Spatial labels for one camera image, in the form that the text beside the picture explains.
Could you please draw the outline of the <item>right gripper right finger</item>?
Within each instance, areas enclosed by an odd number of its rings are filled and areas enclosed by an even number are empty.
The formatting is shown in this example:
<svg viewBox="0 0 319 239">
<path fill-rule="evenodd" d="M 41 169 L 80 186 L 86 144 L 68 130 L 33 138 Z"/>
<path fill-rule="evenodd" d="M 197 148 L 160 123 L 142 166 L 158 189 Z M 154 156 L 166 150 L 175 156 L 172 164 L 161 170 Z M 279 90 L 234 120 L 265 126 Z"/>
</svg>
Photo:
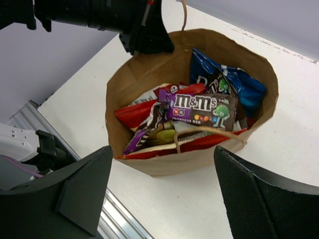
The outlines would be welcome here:
<svg viewBox="0 0 319 239">
<path fill-rule="evenodd" d="M 319 188 L 217 146 L 214 165 L 235 239 L 317 239 Z"/>
</svg>

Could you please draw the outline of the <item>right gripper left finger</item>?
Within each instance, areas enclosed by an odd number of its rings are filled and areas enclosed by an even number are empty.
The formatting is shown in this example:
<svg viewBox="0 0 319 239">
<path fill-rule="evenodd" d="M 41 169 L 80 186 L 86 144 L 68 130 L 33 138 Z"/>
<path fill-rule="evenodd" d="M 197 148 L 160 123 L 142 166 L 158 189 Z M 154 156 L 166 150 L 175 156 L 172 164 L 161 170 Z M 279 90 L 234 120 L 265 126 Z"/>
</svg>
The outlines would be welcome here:
<svg viewBox="0 0 319 239">
<path fill-rule="evenodd" d="M 2 239 L 92 239 L 113 160 L 110 146 L 0 193 Z"/>
</svg>

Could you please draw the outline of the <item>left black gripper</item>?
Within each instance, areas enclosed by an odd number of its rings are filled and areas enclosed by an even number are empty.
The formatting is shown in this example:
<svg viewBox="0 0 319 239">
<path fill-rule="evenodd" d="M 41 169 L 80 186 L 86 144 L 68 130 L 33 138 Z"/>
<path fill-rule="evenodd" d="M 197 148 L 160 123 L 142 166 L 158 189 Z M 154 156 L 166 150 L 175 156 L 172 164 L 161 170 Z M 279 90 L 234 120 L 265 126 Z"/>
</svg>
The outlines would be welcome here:
<svg viewBox="0 0 319 239">
<path fill-rule="evenodd" d="M 131 54 L 172 53 L 174 44 L 164 26 L 160 0 L 2 0 L 0 27 L 25 24 L 52 31 L 52 22 L 61 22 L 115 31 Z"/>
</svg>

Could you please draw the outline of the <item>brown paper bag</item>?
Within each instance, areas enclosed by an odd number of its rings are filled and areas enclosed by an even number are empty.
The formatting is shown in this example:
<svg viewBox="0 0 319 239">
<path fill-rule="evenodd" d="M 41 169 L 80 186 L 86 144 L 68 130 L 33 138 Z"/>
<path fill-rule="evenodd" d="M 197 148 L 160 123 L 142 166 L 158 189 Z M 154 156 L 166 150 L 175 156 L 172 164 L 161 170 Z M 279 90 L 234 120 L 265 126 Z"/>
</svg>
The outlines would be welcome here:
<svg viewBox="0 0 319 239">
<path fill-rule="evenodd" d="M 107 84 L 114 158 L 162 177 L 210 165 L 219 144 L 242 149 L 274 114 L 279 91 L 271 64 L 213 30 L 167 33 L 161 1 L 147 8 L 145 44 Z"/>
</svg>

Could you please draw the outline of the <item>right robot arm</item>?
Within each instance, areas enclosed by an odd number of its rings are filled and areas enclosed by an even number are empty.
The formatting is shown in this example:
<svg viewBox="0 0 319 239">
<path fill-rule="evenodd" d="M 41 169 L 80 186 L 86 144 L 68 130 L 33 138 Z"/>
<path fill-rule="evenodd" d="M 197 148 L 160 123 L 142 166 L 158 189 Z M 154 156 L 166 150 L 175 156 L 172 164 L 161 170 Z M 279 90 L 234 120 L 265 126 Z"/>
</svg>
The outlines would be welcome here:
<svg viewBox="0 0 319 239">
<path fill-rule="evenodd" d="M 93 239 L 112 161 L 104 146 L 76 160 L 54 135 L 2 124 L 0 153 L 53 172 L 0 193 L 3 239 Z M 214 164 L 236 239 L 316 239 L 319 189 L 218 146 Z"/>
</svg>

